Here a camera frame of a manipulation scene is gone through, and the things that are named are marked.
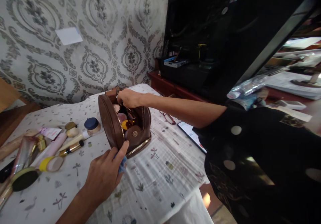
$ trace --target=person's right hand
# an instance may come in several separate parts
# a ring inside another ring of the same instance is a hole
[[[128,147],[129,141],[126,140],[119,151],[113,147],[91,161],[85,185],[80,190],[86,202],[98,206],[111,195],[124,174],[118,174],[118,169]]]
[[[141,104],[141,97],[144,94],[135,92],[130,89],[124,89],[118,93],[117,101],[118,104],[123,102],[123,105],[127,108],[136,108],[142,106]]]

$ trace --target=black polka dot sleeve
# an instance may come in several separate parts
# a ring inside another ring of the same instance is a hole
[[[193,130],[216,196],[241,223],[320,220],[321,138],[270,108],[227,110]]]

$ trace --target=navy blue jar lid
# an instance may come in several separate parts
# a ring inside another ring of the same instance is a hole
[[[85,128],[87,130],[93,130],[95,129],[97,126],[99,125],[99,122],[96,118],[92,117],[92,118],[88,118],[85,121]]]

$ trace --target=floral tablecloth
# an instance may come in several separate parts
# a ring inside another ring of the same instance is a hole
[[[159,95],[147,84],[131,87]],[[64,126],[69,121],[84,129],[89,117],[99,121],[98,95],[77,104],[59,104],[28,114],[8,141],[31,128]],[[127,161],[127,170],[112,195],[87,223],[164,223],[179,211],[203,183],[205,155],[179,129],[165,121],[156,109],[152,115],[152,140]],[[55,173],[41,173],[29,188],[11,195],[0,213],[1,223],[55,223],[84,185],[92,159],[110,149],[103,128],[85,146],[65,157]],[[18,150],[0,162],[11,162]]]

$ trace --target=brown leather makeup bag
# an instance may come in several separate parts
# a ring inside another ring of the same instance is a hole
[[[143,150],[151,140],[151,115],[148,107],[141,106],[130,109],[120,106],[119,113],[124,113],[127,119],[133,120],[133,126],[125,130],[114,108],[114,105],[117,105],[118,92],[119,88],[114,88],[105,92],[104,95],[98,96],[99,112],[110,147],[120,149],[126,136],[129,140],[126,156],[131,158]]]

